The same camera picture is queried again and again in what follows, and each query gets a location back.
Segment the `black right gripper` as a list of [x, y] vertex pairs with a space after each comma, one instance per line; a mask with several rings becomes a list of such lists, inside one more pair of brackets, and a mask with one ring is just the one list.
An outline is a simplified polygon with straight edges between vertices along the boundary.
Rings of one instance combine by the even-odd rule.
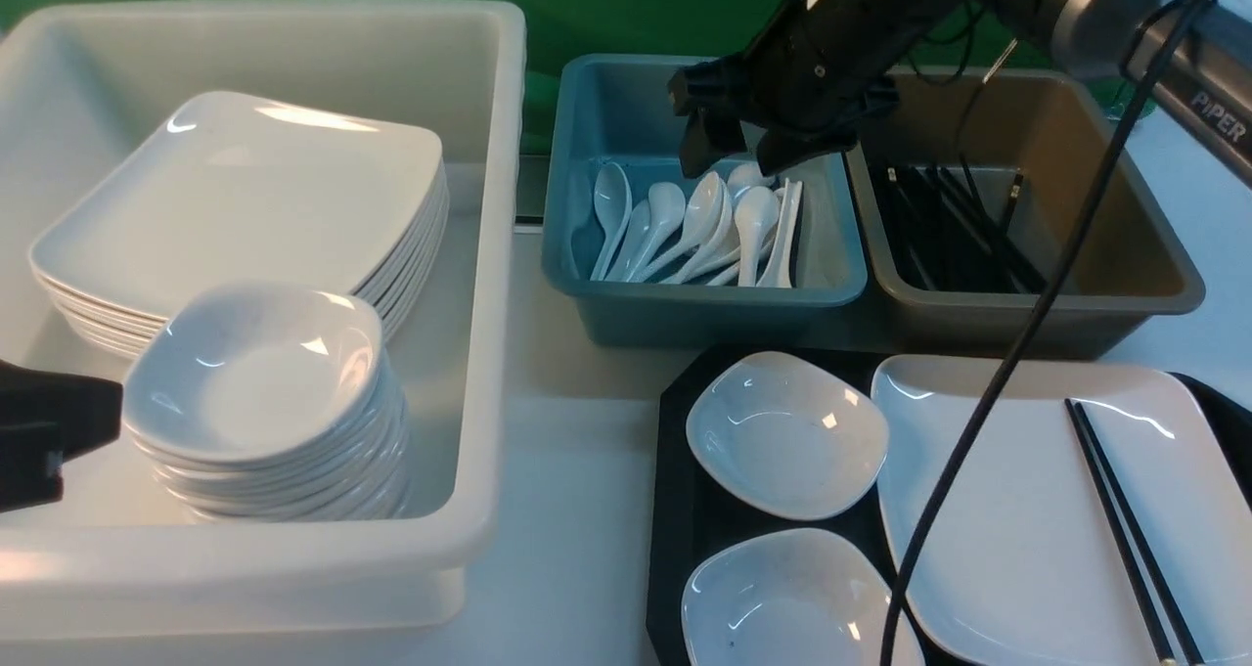
[[858, 146], [865, 91], [962, 0], [786, 0], [734, 58], [675, 70], [669, 96], [686, 126], [677, 158], [696, 179], [747, 153], [741, 123], [762, 128], [765, 177]]

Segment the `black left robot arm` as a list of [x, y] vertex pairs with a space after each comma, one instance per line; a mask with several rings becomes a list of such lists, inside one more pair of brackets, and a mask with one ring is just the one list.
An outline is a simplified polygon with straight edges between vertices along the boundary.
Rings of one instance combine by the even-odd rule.
[[115, 442], [121, 382], [1, 363], [1, 511], [63, 500], [63, 464]]

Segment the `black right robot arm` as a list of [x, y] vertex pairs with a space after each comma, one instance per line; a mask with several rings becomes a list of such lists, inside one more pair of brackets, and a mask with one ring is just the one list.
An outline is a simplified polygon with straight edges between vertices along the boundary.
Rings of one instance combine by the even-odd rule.
[[851, 150], [898, 101], [888, 70], [924, 34], [977, 3], [1077, 79], [1119, 76], [1149, 91], [1184, 131], [1249, 180], [1249, 21], [1214, 0], [782, 0], [736, 54], [677, 69], [686, 177], [747, 151], [761, 172]]

